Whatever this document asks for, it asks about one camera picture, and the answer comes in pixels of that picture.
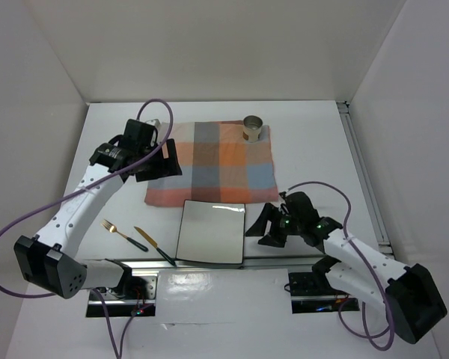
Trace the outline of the square white plate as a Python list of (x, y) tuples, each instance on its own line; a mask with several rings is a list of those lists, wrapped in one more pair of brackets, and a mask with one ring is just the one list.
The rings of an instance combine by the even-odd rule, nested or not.
[(186, 200), (175, 257), (179, 260), (238, 260), (243, 256), (245, 205)]

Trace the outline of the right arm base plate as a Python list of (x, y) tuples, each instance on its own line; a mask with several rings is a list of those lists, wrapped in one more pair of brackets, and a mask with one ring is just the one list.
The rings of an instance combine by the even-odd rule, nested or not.
[(289, 272), (284, 290), (290, 294), (293, 314), (359, 311), (358, 301), (345, 292), (332, 289), (313, 272)]

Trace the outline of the checkered orange blue cloth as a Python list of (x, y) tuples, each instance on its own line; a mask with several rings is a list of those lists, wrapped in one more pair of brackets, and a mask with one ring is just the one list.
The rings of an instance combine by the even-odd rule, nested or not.
[(270, 128), (258, 141), (243, 138), (241, 121), (175, 123), (180, 176), (147, 183), (144, 202), (155, 207), (181, 207), (187, 200), (218, 203), (265, 203), (278, 200)]

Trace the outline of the metal cup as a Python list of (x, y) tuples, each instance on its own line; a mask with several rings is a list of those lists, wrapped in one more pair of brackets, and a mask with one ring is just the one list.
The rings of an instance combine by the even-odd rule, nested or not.
[(243, 119), (243, 138), (250, 143), (257, 142), (263, 128), (263, 121), (255, 115), (246, 116)]

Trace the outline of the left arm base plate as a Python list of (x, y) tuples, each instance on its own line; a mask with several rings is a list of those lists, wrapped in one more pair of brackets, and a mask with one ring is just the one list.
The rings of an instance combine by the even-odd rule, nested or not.
[(134, 285), (125, 295), (117, 295), (111, 289), (99, 289), (111, 318), (124, 318), (136, 314), (152, 317), (156, 314), (156, 291), (158, 274), (145, 272), (141, 276), (143, 285)]

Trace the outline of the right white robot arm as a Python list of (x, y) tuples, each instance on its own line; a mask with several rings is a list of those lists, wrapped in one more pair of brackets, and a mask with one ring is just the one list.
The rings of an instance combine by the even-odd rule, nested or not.
[(344, 225), (319, 215), (302, 191), (281, 193), (284, 203), (266, 203), (246, 230), (259, 245), (283, 248), (288, 236), (299, 236), (323, 253), (312, 269), (311, 283), (320, 293), (345, 292), (385, 314), (394, 333), (417, 343), (448, 310), (429, 270), (408, 266), (366, 245)]

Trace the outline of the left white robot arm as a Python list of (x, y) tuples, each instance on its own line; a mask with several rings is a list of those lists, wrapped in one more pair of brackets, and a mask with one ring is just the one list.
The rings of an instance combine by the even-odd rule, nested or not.
[(143, 182), (181, 175), (174, 139), (159, 147), (160, 128), (158, 120), (130, 119), (122, 135), (95, 149), (74, 196), (33, 237), (17, 239), (13, 250), (26, 281), (65, 299), (95, 288), (125, 298), (145, 284), (120, 261), (78, 261), (76, 255), (101, 209), (129, 177)]

